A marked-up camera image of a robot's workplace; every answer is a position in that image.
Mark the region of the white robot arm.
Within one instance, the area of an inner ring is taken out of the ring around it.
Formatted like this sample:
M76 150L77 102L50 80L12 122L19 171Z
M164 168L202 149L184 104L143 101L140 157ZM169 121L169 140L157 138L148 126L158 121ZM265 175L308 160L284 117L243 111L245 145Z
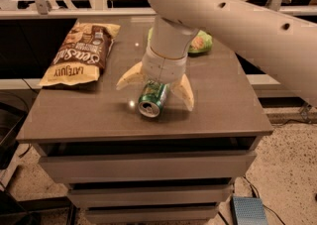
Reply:
M148 0L156 11L140 62L117 88L153 80L168 84L191 110L187 52L204 31L259 67L296 96L317 106L317 25L240 0Z

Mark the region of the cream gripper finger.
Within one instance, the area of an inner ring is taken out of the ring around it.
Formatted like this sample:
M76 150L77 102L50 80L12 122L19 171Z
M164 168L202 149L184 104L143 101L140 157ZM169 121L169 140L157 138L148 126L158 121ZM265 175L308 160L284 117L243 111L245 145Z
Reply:
M186 106L188 111L192 111L194 107L194 95L191 89L190 82L184 74L181 79L175 81L170 86L171 92L179 98Z
M138 62L120 77L116 84L116 89L121 90L128 85L140 84L146 80L147 76L143 71L143 64Z

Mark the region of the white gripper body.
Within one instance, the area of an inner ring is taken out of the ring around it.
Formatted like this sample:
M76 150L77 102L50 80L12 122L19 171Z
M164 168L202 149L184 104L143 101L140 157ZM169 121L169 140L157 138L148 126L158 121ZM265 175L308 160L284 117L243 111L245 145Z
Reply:
M159 56L150 46L142 58L142 71L150 80L159 83L173 83L182 78L186 70L187 57L170 59Z

